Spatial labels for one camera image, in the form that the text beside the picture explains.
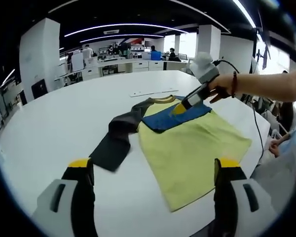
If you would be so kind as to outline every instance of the white round table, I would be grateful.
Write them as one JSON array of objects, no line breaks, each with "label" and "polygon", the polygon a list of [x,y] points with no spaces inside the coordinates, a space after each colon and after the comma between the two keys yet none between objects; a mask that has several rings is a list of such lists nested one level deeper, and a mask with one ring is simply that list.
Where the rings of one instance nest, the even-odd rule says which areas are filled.
[{"label": "white round table", "polygon": [[[17,202],[31,215],[39,194],[62,177],[71,161],[91,154],[113,117],[149,97],[185,96],[199,85],[196,78],[180,71],[130,73],[80,82],[28,103],[0,138],[5,157],[0,165]],[[170,88],[178,91],[130,96]],[[252,139],[241,161],[249,177],[261,155],[252,109],[232,98],[209,106]],[[265,144],[269,123],[258,114],[257,122]],[[130,135],[130,143],[131,150],[116,173],[94,166],[94,218],[100,237],[188,237],[213,221],[214,191],[171,213],[137,134]]]}]

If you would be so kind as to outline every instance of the window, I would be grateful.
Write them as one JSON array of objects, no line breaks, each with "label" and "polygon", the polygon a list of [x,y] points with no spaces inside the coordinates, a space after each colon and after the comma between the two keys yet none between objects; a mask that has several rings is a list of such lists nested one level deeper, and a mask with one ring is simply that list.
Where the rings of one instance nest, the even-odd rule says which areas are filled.
[{"label": "window", "polygon": [[179,53],[186,54],[189,58],[195,58],[196,37],[196,32],[181,34]]},{"label": "window", "polygon": [[164,38],[163,52],[169,52],[170,48],[174,48],[176,36],[170,35]]},{"label": "window", "polygon": [[[257,43],[257,52],[258,49],[260,50],[260,54],[263,56],[265,52],[265,44],[264,42],[258,41]],[[260,57],[258,69],[260,74],[276,74],[282,73],[284,70],[290,70],[290,56],[283,52],[282,50],[278,49],[271,45],[269,47],[270,57],[267,54],[267,64],[266,68],[263,70],[263,58]]]}]

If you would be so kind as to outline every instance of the dark gray sleeve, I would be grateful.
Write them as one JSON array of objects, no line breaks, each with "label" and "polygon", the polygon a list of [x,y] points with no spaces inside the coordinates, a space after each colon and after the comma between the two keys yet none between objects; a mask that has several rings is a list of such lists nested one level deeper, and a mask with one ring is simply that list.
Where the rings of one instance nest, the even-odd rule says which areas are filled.
[{"label": "dark gray sleeve", "polygon": [[130,112],[113,118],[108,133],[90,155],[95,165],[109,171],[120,166],[130,149],[128,134],[137,132],[142,117],[152,104],[153,100],[147,99],[133,106]]}]

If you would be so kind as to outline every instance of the black ceiling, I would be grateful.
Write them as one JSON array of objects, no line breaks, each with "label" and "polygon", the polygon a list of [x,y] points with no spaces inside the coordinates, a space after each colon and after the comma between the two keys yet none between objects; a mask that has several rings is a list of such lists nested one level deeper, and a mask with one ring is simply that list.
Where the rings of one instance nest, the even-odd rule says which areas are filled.
[{"label": "black ceiling", "polygon": [[[9,3],[9,8],[5,7],[3,1],[0,3],[2,9],[4,9],[4,15],[0,17],[0,81],[3,81],[11,69],[18,68],[18,45],[22,34],[45,17],[61,24],[60,47],[65,49],[80,46],[81,40],[103,36],[103,31],[108,30],[119,29],[119,34],[154,34],[162,30],[162,28],[155,27],[119,26],[94,29],[64,37],[65,34],[77,30],[107,24],[146,23],[167,27],[186,24],[214,24],[222,32],[226,32],[223,27],[199,12],[172,0],[118,2],[78,0],[48,13],[68,1],[19,0]],[[180,1],[213,17],[224,27],[230,29],[233,35],[248,39],[255,37],[250,24],[232,0]],[[276,19],[278,16],[272,14],[268,8],[260,6],[254,0],[240,1],[249,11],[257,27],[264,27],[265,30],[273,31],[287,39],[290,38],[289,31],[280,24],[279,19]],[[197,28],[183,30],[195,32]]]}]

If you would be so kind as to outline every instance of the bracelet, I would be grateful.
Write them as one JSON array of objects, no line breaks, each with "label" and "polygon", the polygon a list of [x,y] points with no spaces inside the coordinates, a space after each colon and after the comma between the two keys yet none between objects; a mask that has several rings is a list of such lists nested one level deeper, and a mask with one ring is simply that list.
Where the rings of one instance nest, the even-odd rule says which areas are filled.
[{"label": "bracelet", "polygon": [[235,98],[235,93],[237,90],[237,72],[233,71],[233,79],[232,79],[232,85],[231,85],[231,97]]}]

